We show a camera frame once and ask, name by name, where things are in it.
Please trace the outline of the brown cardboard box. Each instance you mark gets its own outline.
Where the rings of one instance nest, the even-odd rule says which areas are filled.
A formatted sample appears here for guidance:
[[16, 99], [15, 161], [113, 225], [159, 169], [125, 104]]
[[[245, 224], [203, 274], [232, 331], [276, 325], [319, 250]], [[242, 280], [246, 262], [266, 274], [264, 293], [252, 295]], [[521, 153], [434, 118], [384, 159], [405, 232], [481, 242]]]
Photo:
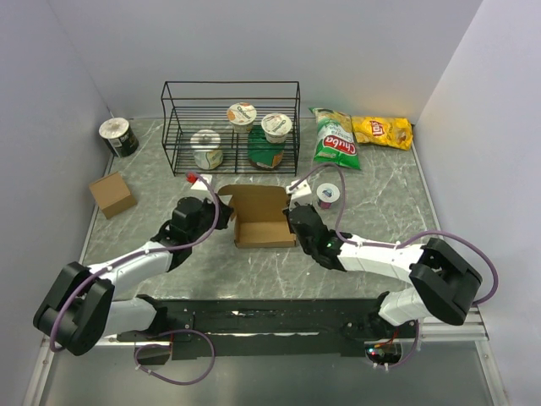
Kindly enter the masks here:
[[228, 184], [218, 195], [233, 209], [234, 244], [239, 249], [291, 248], [297, 243], [284, 210], [289, 196], [282, 186]]

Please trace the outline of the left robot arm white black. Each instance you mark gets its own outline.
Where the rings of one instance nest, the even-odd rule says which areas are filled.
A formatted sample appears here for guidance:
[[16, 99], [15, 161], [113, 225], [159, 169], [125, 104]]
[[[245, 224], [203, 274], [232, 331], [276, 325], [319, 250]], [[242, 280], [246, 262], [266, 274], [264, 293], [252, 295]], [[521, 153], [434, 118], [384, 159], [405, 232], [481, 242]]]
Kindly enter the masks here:
[[79, 356], [105, 336], [140, 332], [162, 337], [169, 328], [167, 307], [148, 295], [120, 300], [118, 295], [182, 265], [195, 245], [227, 228], [233, 209], [221, 200], [186, 197], [171, 217], [140, 248], [90, 266], [63, 267], [36, 311], [33, 325], [50, 338], [52, 352]]

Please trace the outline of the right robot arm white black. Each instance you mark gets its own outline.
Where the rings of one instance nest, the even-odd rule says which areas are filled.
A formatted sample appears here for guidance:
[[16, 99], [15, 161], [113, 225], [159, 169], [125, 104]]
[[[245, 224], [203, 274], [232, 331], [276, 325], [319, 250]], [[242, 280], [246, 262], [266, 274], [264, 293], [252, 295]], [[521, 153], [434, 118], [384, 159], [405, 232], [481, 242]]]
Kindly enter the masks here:
[[464, 323], [482, 277], [443, 239], [424, 244], [384, 244], [345, 233], [339, 239], [312, 205], [287, 211], [288, 225], [303, 252], [326, 269], [368, 272], [407, 284], [383, 293], [369, 319], [371, 331], [390, 336], [407, 321], [433, 316], [452, 326]]

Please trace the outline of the small folded cardboard box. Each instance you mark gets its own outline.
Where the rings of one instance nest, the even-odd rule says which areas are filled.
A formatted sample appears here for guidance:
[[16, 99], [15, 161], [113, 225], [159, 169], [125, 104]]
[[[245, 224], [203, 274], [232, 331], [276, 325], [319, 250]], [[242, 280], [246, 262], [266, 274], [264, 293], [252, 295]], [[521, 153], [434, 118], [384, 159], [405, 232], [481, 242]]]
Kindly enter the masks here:
[[97, 206], [107, 220], [137, 205], [137, 200], [119, 172], [89, 184]]

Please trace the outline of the small purple yogurt cup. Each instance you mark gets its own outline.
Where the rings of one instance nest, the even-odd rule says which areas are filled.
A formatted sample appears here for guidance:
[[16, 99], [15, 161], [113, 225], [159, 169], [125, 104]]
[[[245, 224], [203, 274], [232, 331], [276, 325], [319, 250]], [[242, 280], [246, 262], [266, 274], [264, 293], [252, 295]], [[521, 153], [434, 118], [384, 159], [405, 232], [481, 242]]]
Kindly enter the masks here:
[[321, 209], [331, 208], [339, 201], [341, 191], [338, 187], [331, 183], [320, 184], [316, 190], [317, 206]]

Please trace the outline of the white lidded cup lower shelf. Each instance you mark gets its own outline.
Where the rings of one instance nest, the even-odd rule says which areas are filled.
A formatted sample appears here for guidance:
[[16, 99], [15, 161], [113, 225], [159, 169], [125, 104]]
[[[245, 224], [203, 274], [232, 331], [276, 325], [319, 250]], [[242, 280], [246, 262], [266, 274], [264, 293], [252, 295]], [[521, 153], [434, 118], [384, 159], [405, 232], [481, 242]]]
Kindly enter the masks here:
[[211, 129], [198, 131], [191, 136], [190, 147], [199, 168], [213, 170], [222, 164], [221, 136], [217, 132]]

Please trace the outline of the green Chuba chips bag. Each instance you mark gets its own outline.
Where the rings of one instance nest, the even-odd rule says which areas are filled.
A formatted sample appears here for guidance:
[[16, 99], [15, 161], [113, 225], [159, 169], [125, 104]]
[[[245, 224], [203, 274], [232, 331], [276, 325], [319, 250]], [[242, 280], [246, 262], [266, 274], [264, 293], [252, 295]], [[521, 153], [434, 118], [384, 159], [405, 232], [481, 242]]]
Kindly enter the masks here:
[[360, 170], [351, 116], [319, 107], [311, 107], [310, 112], [315, 117], [317, 133], [313, 161], [330, 162], [340, 167]]

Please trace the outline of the yogurt cup orange label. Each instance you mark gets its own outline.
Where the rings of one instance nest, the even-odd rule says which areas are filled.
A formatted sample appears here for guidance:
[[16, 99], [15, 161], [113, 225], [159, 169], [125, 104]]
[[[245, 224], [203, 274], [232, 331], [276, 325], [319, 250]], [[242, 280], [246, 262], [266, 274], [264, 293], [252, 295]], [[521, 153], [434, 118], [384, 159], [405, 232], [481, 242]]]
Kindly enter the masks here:
[[227, 118], [236, 133], [247, 134], [253, 128], [257, 110], [247, 102], [238, 102], [227, 109]]

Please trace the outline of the yogurt cup beige label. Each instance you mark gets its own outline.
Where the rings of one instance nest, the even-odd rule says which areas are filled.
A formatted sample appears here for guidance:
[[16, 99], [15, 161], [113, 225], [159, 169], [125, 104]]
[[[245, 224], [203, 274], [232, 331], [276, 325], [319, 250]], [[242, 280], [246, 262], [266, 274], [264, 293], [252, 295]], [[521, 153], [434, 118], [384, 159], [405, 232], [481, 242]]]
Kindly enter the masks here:
[[284, 113], [270, 113], [261, 120], [266, 140], [271, 144], [282, 144], [292, 129], [292, 120]]

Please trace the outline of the black can white lid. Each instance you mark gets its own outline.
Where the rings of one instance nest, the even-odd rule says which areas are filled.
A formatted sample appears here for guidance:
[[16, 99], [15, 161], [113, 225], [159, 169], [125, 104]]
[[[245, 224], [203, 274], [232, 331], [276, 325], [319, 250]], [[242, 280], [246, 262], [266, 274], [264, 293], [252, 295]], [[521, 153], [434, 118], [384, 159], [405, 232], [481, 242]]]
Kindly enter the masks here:
[[99, 136], [116, 157], [127, 157], [136, 152], [139, 141], [125, 118], [110, 118], [101, 124]]

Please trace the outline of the yellow Lays chips bag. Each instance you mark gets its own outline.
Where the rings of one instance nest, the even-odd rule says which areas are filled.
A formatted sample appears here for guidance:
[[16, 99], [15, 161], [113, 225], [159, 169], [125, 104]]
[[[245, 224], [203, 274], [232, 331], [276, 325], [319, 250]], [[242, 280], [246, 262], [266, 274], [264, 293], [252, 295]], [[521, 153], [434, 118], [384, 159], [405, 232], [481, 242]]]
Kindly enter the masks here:
[[352, 116], [352, 129], [359, 144], [409, 151], [413, 143], [413, 127], [407, 118]]

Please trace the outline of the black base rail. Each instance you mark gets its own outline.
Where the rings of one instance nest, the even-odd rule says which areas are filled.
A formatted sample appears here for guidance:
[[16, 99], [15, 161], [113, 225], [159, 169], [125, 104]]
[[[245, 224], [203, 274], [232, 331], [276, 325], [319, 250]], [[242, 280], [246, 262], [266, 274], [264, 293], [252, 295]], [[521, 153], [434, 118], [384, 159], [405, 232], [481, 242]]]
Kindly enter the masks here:
[[170, 343], [172, 358], [339, 354], [363, 357], [367, 343], [415, 336], [376, 320], [377, 299], [168, 299], [164, 319], [148, 332], [128, 330], [120, 342]]

